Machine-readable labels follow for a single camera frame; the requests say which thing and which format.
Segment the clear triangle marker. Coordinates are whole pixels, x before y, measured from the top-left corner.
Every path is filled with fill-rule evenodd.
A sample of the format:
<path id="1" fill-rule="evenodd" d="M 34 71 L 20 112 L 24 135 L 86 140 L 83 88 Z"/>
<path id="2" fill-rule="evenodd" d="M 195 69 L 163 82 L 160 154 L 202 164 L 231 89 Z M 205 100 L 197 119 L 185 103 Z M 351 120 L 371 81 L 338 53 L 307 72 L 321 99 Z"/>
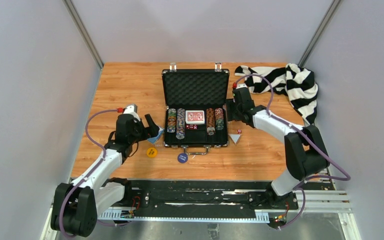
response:
<path id="1" fill-rule="evenodd" d="M 234 133 L 229 133 L 228 135 L 234 145 L 237 145 L 239 143 L 239 140 L 241 139 L 241 136 L 242 136 L 242 134 L 234 134 Z"/>

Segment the blue small blind button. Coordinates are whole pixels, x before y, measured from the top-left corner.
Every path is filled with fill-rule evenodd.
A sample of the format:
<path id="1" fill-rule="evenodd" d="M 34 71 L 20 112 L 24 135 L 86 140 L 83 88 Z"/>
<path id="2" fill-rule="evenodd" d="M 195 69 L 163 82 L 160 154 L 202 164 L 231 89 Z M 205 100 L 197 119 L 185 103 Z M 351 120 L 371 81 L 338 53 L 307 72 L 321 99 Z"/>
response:
<path id="1" fill-rule="evenodd" d="M 188 161 L 189 157 L 186 153 L 180 153 L 177 156 L 177 161 L 181 164 L 185 164 Z"/>

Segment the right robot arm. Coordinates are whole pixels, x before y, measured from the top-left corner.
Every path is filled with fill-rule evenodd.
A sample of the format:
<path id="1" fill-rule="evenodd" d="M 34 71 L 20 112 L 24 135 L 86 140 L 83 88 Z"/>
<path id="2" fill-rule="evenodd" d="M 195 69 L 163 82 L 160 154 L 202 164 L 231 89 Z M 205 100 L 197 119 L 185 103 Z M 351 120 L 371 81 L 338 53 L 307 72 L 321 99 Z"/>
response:
<path id="1" fill-rule="evenodd" d="M 232 95 L 226 101 L 228 121 L 241 121 L 284 144 L 286 170 L 270 183 L 270 191 L 265 195 L 266 203 L 277 209 L 300 182 L 330 165 L 320 131 L 315 126 L 287 121 L 267 106 L 255 105 L 246 86 L 236 87 Z"/>

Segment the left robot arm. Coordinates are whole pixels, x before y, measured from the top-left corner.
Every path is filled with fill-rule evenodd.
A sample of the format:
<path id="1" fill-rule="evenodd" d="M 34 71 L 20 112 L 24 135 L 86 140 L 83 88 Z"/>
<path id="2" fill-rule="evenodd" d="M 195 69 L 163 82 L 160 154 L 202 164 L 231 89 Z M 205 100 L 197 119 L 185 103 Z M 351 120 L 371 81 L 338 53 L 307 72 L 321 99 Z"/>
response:
<path id="1" fill-rule="evenodd" d="M 148 126 L 135 113 L 122 113 L 116 120 L 107 143 L 97 144 L 101 154 L 96 161 L 71 183 L 60 183 L 54 192 L 50 227 L 66 238 L 88 237 L 98 217 L 113 204 L 129 206 L 133 193 L 125 183 L 107 182 L 133 153 L 133 145 L 156 137 L 160 128 L 150 114 L 145 115 Z"/>

